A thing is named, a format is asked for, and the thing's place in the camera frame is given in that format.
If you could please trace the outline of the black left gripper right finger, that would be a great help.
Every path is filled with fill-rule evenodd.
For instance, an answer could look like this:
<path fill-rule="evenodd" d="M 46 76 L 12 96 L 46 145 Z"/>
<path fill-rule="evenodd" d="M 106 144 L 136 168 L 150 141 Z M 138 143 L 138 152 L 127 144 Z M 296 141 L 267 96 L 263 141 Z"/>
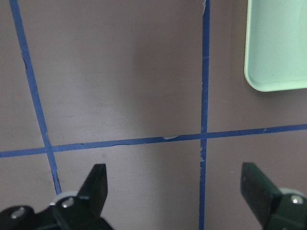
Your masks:
<path fill-rule="evenodd" d="M 283 197 L 279 188 L 252 162 L 242 163 L 240 191 L 260 225 L 266 225 Z"/>

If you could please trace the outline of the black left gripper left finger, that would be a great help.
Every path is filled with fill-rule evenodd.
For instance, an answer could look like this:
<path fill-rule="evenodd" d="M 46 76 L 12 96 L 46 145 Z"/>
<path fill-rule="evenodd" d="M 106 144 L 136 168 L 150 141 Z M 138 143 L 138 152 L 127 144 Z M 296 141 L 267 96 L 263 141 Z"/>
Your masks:
<path fill-rule="evenodd" d="M 107 198 L 107 174 L 105 164 L 95 164 L 80 190 L 77 197 L 85 201 L 94 216 L 100 216 Z"/>

